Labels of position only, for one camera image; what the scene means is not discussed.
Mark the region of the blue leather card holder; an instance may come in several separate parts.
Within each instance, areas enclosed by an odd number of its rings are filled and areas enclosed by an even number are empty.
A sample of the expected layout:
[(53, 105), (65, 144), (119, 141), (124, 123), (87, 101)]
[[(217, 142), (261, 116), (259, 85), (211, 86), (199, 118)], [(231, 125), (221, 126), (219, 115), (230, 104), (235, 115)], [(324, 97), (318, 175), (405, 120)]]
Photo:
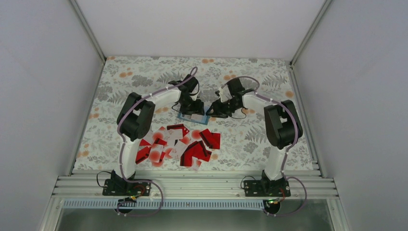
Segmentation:
[(186, 115), (186, 114), (178, 113), (178, 118), (184, 121), (192, 122), (192, 123), (207, 125), (209, 122), (210, 116), (198, 115), (198, 114)]

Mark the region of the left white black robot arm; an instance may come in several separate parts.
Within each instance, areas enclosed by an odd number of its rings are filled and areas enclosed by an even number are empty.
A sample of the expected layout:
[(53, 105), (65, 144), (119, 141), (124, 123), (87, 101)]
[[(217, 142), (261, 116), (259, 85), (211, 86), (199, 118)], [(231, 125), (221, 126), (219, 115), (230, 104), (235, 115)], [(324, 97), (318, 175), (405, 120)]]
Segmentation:
[(204, 115), (204, 102), (198, 99), (199, 82), (193, 74), (182, 81), (171, 81), (163, 89), (145, 96), (128, 95), (117, 118), (117, 132), (123, 140), (119, 153), (119, 165), (115, 173), (119, 178), (115, 189), (122, 195), (133, 191), (136, 152), (141, 139), (151, 130), (155, 110), (178, 103), (184, 115)]

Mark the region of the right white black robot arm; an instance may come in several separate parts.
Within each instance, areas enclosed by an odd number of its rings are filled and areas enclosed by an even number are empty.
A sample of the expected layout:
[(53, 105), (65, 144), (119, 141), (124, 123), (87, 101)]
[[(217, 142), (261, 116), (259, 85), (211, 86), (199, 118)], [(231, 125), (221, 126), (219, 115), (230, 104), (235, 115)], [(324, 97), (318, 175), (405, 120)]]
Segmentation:
[(284, 166), (288, 152), (303, 135), (303, 129), (294, 103), (291, 100), (278, 102), (260, 95), (255, 89), (245, 89), (240, 78), (234, 78), (225, 84), (229, 97), (220, 87), (206, 115), (228, 118), (238, 109), (252, 109), (264, 115), (267, 140), (272, 145), (268, 162), (262, 171), (260, 188), (267, 196), (274, 195), (279, 188), (285, 188)]

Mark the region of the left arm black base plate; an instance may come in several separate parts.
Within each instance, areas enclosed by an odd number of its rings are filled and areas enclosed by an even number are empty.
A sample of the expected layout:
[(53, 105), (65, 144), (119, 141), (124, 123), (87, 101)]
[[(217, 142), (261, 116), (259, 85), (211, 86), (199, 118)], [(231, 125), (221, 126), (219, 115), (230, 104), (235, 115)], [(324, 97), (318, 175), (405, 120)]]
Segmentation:
[(123, 179), (107, 179), (103, 186), (103, 196), (149, 196), (151, 184), (147, 182), (129, 183)]

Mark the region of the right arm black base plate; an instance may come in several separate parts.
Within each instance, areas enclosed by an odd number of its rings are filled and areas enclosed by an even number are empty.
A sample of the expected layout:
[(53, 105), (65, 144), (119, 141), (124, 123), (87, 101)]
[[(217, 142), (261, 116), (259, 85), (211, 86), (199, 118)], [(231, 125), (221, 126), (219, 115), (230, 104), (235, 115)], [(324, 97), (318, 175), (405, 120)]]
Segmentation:
[(261, 180), (244, 180), (242, 187), (246, 197), (291, 196), (291, 190), (288, 181), (279, 181), (270, 186), (270, 184), (262, 184)]

